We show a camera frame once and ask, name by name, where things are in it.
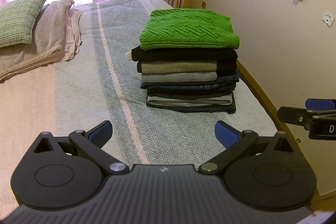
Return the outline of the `green knitted sweater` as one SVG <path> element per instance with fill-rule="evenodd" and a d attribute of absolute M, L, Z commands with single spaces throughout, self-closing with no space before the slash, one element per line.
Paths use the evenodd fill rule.
<path fill-rule="evenodd" d="M 165 9 L 151 12 L 139 36 L 142 50 L 159 48 L 232 48 L 240 38 L 230 18 L 204 9 Z"/>

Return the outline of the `black grey folded garment bottom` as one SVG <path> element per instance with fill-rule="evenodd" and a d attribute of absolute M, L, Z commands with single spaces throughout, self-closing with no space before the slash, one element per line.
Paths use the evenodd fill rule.
<path fill-rule="evenodd" d="M 146 105 L 181 113 L 236 112 L 234 94 L 230 90 L 200 94 L 165 94 L 148 91 Z"/>

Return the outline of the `black folded garment top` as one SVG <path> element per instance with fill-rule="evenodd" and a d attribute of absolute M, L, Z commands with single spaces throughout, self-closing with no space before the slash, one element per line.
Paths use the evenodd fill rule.
<path fill-rule="evenodd" d="M 229 75 L 237 69 L 238 55 L 232 48 L 162 48 L 143 50 L 136 47 L 125 54 L 130 61 L 216 61 L 218 75 Z"/>

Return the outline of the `beige folded garment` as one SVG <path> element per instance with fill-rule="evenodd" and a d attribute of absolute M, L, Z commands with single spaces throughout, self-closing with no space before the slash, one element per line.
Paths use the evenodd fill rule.
<path fill-rule="evenodd" d="M 139 61 L 137 63 L 138 73 L 144 74 L 211 72 L 216 69 L 216 61 Z"/>

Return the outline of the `beige folded blanket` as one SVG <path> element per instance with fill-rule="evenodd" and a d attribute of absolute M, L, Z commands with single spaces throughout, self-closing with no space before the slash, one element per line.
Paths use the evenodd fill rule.
<path fill-rule="evenodd" d="M 74 0 L 54 1 L 42 8 L 33 28 L 31 44 L 1 49 L 1 81 L 37 67 L 72 60 L 80 50 L 81 10 Z"/>

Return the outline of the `green checked pillow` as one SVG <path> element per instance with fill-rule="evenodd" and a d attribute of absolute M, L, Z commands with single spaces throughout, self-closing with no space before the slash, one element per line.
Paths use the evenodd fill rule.
<path fill-rule="evenodd" d="M 37 17 L 46 0 L 15 0 L 1 7 L 1 48 L 31 44 Z"/>

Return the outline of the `brown bed frame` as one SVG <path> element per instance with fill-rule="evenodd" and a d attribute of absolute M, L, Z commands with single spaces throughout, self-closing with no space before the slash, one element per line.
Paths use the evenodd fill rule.
<path fill-rule="evenodd" d="M 277 117 L 277 109 L 273 102 L 269 99 L 267 94 L 264 92 L 259 83 L 254 79 L 254 77 L 248 72 L 246 67 L 238 60 L 237 61 L 238 71 L 240 78 L 248 86 L 250 91 L 259 101 L 261 106 L 264 108 L 266 113 L 270 116 L 276 128 L 280 131 L 290 133 L 292 136 L 292 131 L 289 126 L 281 122 Z M 315 188 L 314 196 L 311 202 L 310 208 L 312 210 L 324 210 L 332 211 L 335 210 L 335 191 L 321 195 L 318 188 Z"/>

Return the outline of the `white wall socket lower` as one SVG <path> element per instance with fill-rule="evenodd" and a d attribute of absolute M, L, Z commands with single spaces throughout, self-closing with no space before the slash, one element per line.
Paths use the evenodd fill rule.
<path fill-rule="evenodd" d="M 322 17 L 322 21 L 328 26 L 331 27 L 331 25 L 333 24 L 335 17 L 333 16 L 332 13 L 330 12 L 325 12 L 323 17 Z"/>

